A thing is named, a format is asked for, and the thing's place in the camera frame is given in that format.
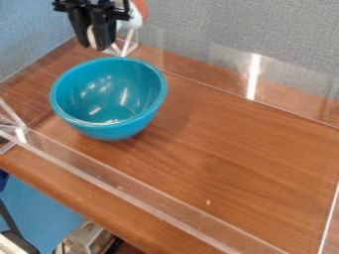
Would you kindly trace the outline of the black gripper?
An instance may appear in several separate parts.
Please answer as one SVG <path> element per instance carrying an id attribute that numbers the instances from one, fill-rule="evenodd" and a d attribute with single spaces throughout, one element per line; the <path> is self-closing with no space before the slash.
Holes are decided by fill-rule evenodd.
<path id="1" fill-rule="evenodd" d="M 85 48 L 89 46 L 87 28 L 92 24 L 100 51 L 115 42 L 116 20 L 131 19 L 129 0 L 53 0 L 52 5 L 57 12 L 68 13 L 77 40 Z"/>

